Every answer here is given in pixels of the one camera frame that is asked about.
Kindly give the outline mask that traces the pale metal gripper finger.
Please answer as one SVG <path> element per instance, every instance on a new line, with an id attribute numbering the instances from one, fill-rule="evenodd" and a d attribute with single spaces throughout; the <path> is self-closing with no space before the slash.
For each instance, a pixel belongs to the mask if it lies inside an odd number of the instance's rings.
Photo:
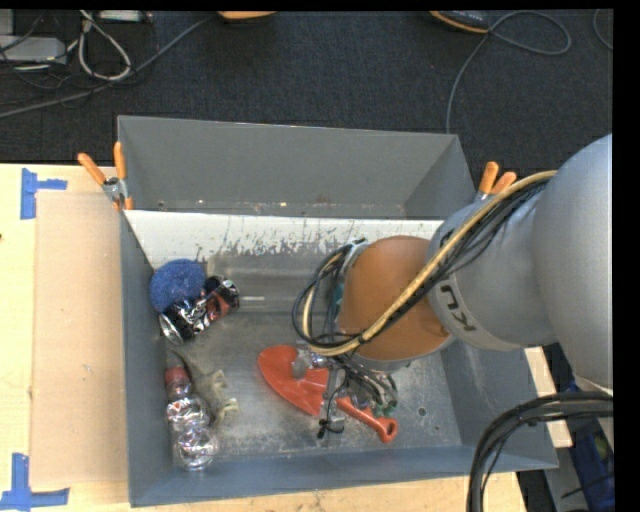
<path id="1" fill-rule="evenodd" d="M 330 366 L 327 357 L 316 352 L 299 348 L 293 360 L 293 377 L 296 380 L 304 378 L 308 371 L 326 369 Z"/>

